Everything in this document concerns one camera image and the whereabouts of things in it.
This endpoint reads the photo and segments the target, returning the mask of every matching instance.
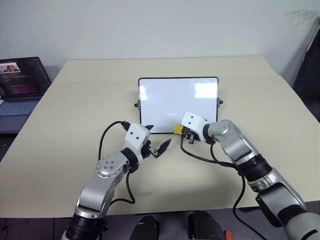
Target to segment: beige table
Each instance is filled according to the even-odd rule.
[[[59,73],[0,163],[0,217],[70,217],[94,173],[103,130],[113,121],[139,121],[134,108],[138,78],[218,76],[224,104],[218,118],[231,119],[305,201],[320,199],[319,124],[262,57],[72,60]],[[102,155],[122,148],[125,131],[105,137]],[[136,204],[119,202],[109,214],[231,208],[241,190],[232,169],[201,162],[179,148],[176,135],[152,135],[162,157],[149,157],[130,178]],[[206,144],[185,144],[209,157]],[[216,156],[227,161],[219,144]],[[124,181],[116,197],[128,197]],[[239,206],[255,206],[246,190]]]

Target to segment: white wall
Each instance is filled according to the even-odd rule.
[[[0,58],[262,55],[290,84],[320,0],[0,0]]]

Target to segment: floor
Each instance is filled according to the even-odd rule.
[[[14,137],[0,137],[0,161],[9,149]],[[310,212],[320,214],[320,201],[307,202]],[[231,231],[234,240],[260,239],[250,229],[238,222],[232,214],[232,209],[207,210],[220,224],[223,230]],[[160,222],[159,240],[188,239],[187,219],[192,211],[153,213]],[[260,209],[252,212],[240,212],[239,216],[256,228],[267,239],[287,239],[283,228],[270,225]],[[136,224],[143,215],[112,215],[107,217],[108,231],[103,239],[127,240]],[[6,231],[0,231],[0,240],[59,240],[66,230],[70,218],[8,218],[8,237]],[[5,219],[0,218],[0,228],[5,225]]]

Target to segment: yellow eraser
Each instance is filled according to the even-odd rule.
[[[174,130],[173,130],[173,133],[174,134],[178,134],[180,135],[182,133],[182,129],[184,128],[184,126],[180,125],[180,124],[176,124],[174,126]]]

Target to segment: whiteboard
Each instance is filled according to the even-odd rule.
[[[164,77],[138,80],[140,123],[151,133],[173,133],[185,112],[217,121],[217,77]]]

